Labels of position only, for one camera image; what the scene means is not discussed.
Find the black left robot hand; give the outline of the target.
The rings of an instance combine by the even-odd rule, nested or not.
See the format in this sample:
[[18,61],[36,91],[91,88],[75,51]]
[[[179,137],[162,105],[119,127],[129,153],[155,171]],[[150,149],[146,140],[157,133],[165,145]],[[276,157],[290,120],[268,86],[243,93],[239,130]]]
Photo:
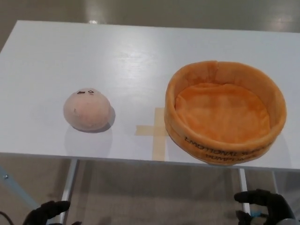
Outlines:
[[49,201],[39,208],[32,210],[25,218],[24,225],[46,225],[48,220],[66,212],[70,208],[70,201]]

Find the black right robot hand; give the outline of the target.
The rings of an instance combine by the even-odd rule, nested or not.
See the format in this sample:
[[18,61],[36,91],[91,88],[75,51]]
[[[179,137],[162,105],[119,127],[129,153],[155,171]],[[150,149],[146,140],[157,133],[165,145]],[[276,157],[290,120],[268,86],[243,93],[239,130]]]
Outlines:
[[239,225],[298,225],[292,209],[282,195],[267,190],[256,189],[236,193],[235,201],[264,206],[267,214],[249,214],[241,210],[236,211]]

